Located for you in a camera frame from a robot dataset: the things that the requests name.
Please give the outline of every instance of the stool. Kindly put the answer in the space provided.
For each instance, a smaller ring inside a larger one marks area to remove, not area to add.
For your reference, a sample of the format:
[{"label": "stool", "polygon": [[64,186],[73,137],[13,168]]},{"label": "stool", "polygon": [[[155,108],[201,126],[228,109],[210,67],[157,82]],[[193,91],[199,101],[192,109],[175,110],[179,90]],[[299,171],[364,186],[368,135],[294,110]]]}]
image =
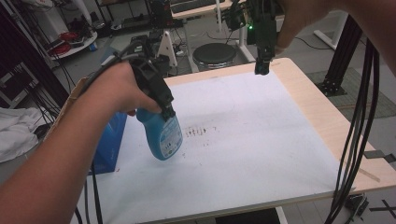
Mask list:
[{"label": "stool", "polygon": [[197,48],[192,54],[194,62],[204,68],[221,68],[233,63],[236,50],[227,44],[211,43]]}]

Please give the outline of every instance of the table leg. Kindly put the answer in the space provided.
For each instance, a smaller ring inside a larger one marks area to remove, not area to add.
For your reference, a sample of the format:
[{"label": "table leg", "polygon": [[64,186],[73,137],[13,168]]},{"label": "table leg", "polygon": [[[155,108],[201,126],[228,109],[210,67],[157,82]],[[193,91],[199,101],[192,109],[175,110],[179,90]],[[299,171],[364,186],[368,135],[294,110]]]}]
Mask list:
[{"label": "table leg", "polygon": [[186,36],[187,57],[189,59],[191,72],[197,73],[199,72],[199,69],[198,66],[195,64],[194,60],[192,59],[192,51],[189,43],[189,29],[187,27],[187,20],[183,20],[183,31],[184,31],[184,36]]},{"label": "table leg", "polygon": [[239,40],[236,40],[236,46],[241,50],[248,63],[254,63],[256,60],[245,45],[246,26],[239,29]]}]

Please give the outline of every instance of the hand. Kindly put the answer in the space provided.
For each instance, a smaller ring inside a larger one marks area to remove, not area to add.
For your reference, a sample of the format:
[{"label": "hand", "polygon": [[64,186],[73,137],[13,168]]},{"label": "hand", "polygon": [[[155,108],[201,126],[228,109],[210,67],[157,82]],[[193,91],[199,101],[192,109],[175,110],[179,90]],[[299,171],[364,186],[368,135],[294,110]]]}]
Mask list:
[{"label": "hand", "polygon": [[127,62],[109,67],[97,78],[83,95],[89,94],[93,100],[106,101],[114,112],[125,112],[133,116],[137,108],[160,113],[157,103],[137,86],[134,71]]},{"label": "hand", "polygon": [[277,37],[276,54],[281,53],[305,26],[324,18],[333,9],[334,0],[277,0],[285,20]]}]

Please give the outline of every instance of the white table surface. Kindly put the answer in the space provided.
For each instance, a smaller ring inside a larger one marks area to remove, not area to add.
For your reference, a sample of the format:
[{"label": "white table surface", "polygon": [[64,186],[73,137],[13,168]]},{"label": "white table surface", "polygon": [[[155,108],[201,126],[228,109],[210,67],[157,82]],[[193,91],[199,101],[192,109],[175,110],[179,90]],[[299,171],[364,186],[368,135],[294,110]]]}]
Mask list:
[{"label": "white table surface", "polygon": [[116,172],[97,177],[105,223],[182,220],[332,194],[338,162],[274,74],[171,90],[182,147],[156,160],[144,127],[128,118]]}]

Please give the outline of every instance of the finger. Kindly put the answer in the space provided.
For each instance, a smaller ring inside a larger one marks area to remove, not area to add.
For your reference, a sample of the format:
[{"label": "finger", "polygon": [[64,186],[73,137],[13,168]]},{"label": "finger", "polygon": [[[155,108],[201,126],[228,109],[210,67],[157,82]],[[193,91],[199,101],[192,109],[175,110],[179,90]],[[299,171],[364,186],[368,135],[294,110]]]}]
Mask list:
[{"label": "finger", "polygon": [[149,112],[153,113],[161,113],[161,108],[153,99],[149,98],[146,94],[143,93],[142,101],[140,107],[145,108]]},{"label": "finger", "polygon": [[129,116],[133,117],[136,115],[136,111],[135,110],[131,110],[127,113]]}]

